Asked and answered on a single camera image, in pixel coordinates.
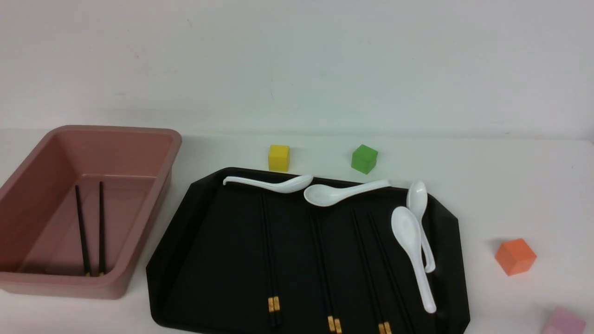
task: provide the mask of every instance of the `pink plastic bin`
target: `pink plastic bin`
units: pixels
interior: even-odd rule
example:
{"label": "pink plastic bin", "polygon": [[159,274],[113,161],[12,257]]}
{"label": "pink plastic bin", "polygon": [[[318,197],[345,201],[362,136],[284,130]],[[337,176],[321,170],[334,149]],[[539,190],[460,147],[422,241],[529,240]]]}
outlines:
{"label": "pink plastic bin", "polygon": [[[181,145],[173,130],[68,125],[52,130],[0,188],[0,288],[116,299],[126,291]],[[99,265],[104,184],[106,271]],[[74,186],[93,277],[84,277]]]}

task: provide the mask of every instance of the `wooden block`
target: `wooden block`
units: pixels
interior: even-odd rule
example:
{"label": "wooden block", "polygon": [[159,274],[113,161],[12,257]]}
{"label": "wooden block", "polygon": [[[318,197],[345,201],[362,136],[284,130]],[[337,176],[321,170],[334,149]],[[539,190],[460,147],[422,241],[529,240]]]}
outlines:
{"label": "wooden block", "polygon": [[502,243],[495,259],[507,276],[511,276],[530,270],[536,260],[536,254],[526,241],[520,238]]}
{"label": "wooden block", "polygon": [[575,314],[558,307],[546,323],[542,334],[583,334],[586,322]]}
{"label": "wooden block", "polygon": [[361,145],[354,152],[350,166],[359,172],[369,174],[377,162],[377,151],[371,147]]}
{"label": "wooden block", "polygon": [[276,172],[289,171],[289,146],[270,145],[268,169]]}

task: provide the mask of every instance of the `green cube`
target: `green cube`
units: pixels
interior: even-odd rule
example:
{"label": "green cube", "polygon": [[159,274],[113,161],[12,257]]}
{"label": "green cube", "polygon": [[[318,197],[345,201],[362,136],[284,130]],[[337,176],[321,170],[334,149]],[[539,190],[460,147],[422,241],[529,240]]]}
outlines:
{"label": "green cube", "polygon": [[361,145],[353,152],[350,166],[359,172],[369,174],[377,161],[377,151],[371,147]]}

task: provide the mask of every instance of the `white wall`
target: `white wall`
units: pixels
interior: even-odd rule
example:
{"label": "white wall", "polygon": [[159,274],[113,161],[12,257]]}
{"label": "white wall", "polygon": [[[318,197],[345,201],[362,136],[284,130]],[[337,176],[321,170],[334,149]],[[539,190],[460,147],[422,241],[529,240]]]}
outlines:
{"label": "white wall", "polygon": [[2,0],[0,127],[594,137],[594,1]]}

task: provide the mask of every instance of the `pink cube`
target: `pink cube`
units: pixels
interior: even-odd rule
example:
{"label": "pink cube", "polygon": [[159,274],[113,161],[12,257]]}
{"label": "pink cube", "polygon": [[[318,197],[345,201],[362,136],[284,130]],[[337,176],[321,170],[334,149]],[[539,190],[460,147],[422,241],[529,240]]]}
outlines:
{"label": "pink cube", "polygon": [[542,334],[583,334],[586,322],[575,314],[557,307]]}

